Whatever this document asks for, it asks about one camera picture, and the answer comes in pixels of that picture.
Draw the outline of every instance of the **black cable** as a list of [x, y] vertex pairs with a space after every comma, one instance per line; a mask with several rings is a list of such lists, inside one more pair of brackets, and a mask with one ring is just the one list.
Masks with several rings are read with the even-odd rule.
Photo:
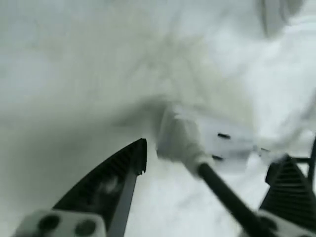
[[275, 237], [208, 164], [201, 164], [198, 174], [250, 237]]
[[311, 186], [313, 186], [314, 175], [315, 175], [315, 164], [316, 164], [316, 137], [314, 139], [311, 158], [309, 162], [308, 175], [307, 179], [310, 182]]

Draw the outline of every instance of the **white connector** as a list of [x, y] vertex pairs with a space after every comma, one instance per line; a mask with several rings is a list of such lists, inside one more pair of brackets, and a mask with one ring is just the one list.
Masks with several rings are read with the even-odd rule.
[[254, 150], [252, 134], [242, 126], [180, 104], [164, 112], [157, 155], [182, 162], [193, 174], [202, 162], [217, 170], [244, 170]]

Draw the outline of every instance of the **white fabric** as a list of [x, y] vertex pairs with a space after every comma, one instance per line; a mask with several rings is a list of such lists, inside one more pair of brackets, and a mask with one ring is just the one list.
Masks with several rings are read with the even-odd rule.
[[[1, 235], [141, 136], [149, 141], [148, 170], [126, 236], [237, 235], [203, 183], [157, 159], [155, 137], [163, 100], [216, 111], [279, 150], [310, 126], [315, 3], [272, 41], [256, 2], [0, 1]], [[295, 152], [309, 153], [309, 133]], [[266, 167], [252, 162], [224, 178], [257, 208]]]

